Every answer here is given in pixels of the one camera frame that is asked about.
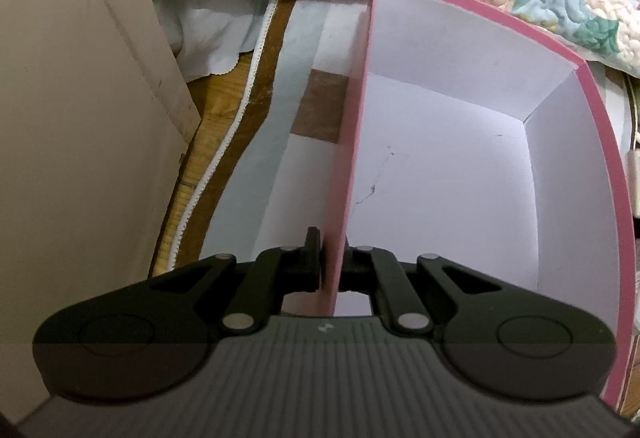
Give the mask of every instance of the open box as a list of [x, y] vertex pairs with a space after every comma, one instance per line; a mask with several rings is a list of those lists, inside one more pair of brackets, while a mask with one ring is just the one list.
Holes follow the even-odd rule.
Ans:
[[622, 162], [585, 61], [475, 0], [374, 0], [361, 25], [326, 210], [331, 314], [346, 238], [433, 252], [580, 307], [616, 336], [635, 252]]

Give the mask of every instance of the white logo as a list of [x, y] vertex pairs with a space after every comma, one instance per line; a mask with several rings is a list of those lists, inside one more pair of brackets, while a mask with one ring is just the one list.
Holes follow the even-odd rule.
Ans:
[[332, 325], [331, 323], [324, 323], [324, 324], [319, 325], [318, 329], [322, 333], [327, 333], [327, 332], [330, 332], [331, 330], [334, 329], [334, 325]]

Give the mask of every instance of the ribbed gray surface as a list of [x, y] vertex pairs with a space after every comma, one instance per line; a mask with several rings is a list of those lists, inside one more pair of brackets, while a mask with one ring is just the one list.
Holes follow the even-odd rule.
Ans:
[[620, 438], [630, 424], [594, 398], [511, 405], [455, 378], [428, 342], [376, 318], [273, 317], [225, 339], [200, 373], [155, 399], [91, 407], [54, 398], [30, 438]]

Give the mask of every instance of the metal rivet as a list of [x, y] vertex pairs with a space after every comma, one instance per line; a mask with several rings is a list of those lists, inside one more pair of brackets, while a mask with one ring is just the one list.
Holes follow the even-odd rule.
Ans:
[[421, 313], [403, 313], [398, 317], [398, 324], [408, 330], [421, 330], [429, 326], [429, 318]]
[[230, 330], [245, 330], [254, 325], [254, 318], [246, 313], [230, 313], [222, 323]]

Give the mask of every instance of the brown square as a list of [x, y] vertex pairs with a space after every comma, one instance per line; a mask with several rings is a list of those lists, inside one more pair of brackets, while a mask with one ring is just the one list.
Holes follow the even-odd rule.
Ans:
[[344, 75], [311, 70], [292, 134], [337, 144], [348, 82]]

